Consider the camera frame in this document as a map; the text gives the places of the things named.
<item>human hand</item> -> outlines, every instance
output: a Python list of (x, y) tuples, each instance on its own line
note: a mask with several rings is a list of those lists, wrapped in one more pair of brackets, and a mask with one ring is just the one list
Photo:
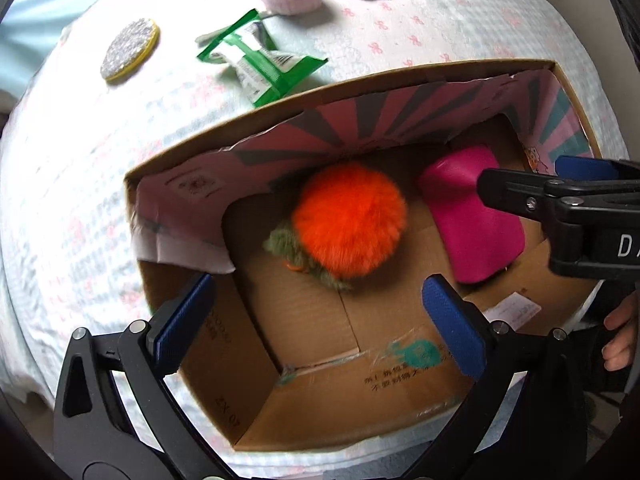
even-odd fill
[(615, 372), (629, 366), (634, 360), (638, 341), (638, 294), (634, 292), (604, 319), (607, 330), (622, 329), (602, 349), (604, 367)]

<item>pink fabric bag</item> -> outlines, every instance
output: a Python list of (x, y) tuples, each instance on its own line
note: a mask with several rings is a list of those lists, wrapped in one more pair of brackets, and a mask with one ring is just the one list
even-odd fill
[(476, 192), (482, 170), (498, 167), (488, 147), (472, 146), (444, 156), (418, 178), (457, 282), (482, 282), (524, 250), (520, 219), (485, 207)]

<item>round coaster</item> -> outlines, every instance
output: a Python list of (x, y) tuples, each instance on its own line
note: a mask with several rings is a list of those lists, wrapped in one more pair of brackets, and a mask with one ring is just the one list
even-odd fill
[(115, 37), (100, 66), (102, 78), (111, 82), (138, 67), (151, 53), (158, 41), (160, 29), (149, 18), (129, 23)]

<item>fluffy ball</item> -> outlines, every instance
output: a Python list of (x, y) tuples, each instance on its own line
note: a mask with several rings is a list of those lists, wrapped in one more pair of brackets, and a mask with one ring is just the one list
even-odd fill
[(305, 251), (336, 278), (365, 276), (398, 246), (406, 203), (385, 174), (349, 162), (305, 185), (292, 215)]

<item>yellow rim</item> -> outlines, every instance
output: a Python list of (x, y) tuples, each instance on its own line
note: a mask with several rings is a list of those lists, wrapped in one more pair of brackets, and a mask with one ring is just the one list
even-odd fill
[(139, 56), (136, 59), (132, 60), (131, 63), (129, 63), (122, 70), (120, 70), (120, 72), (118, 72), (116, 75), (113, 75), (113, 76), (105, 79), (105, 81), (107, 83), (115, 81), (116, 79), (119, 79), (119, 78), (127, 75), (132, 70), (135, 70), (137, 67), (140, 66), (140, 64), (146, 59), (146, 57), (154, 49), (154, 47), (156, 46), (156, 43), (158, 42), (158, 38), (160, 37), (160, 27), (158, 27), (158, 25), (156, 25), (156, 22), (154, 20), (151, 20), (151, 23), (154, 24), (154, 33), (151, 36), (151, 39), (149, 40), (149, 42), (146, 44), (145, 49), (142, 52), (140, 52)]

